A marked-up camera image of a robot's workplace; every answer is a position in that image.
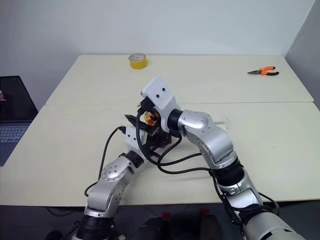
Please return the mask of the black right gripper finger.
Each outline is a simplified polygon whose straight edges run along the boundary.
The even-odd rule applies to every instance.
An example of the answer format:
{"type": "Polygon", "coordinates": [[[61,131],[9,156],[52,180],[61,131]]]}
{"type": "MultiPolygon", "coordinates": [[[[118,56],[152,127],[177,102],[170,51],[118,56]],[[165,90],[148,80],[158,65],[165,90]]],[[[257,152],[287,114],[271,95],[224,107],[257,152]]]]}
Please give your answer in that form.
{"type": "MultiPolygon", "coordinates": [[[[137,121],[136,121],[136,116],[134,116],[134,115],[131,115],[131,114],[125,114],[124,115],[125,117],[126,117],[126,119],[136,128],[137,127],[137,121]]],[[[143,131],[149,131],[151,128],[152,128],[152,126],[151,125],[148,125],[148,124],[146,124],[145,122],[142,122],[141,120],[139,121],[139,126],[138,126],[138,128],[140,129],[140,130],[143,130],[143,131]]]]}

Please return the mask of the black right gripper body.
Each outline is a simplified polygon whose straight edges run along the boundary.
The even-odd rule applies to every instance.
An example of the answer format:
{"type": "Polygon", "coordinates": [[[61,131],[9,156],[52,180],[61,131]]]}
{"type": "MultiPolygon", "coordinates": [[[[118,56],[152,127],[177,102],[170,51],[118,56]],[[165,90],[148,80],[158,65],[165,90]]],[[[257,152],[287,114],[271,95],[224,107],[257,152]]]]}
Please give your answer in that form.
{"type": "Polygon", "coordinates": [[[145,97],[138,105],[137,117],[140,118],[144,113],[151,113],[156,118],[160,117],[159,112],[155,108],[155,104],[145,97]]]}

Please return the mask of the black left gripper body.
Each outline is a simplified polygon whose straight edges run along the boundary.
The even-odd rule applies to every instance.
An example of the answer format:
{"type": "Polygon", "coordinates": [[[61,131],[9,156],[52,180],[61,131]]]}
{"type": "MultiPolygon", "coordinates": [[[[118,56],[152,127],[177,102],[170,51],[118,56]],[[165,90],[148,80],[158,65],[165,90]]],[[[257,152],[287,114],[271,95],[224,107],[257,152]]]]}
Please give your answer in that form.
{"type": "Polygon", "coordinates": [[[157,149],[163,149],[171,143],[172,136],[161,128],[157,128],[147,133],[145,147],[150,151],[155,151],[157,149]]]}

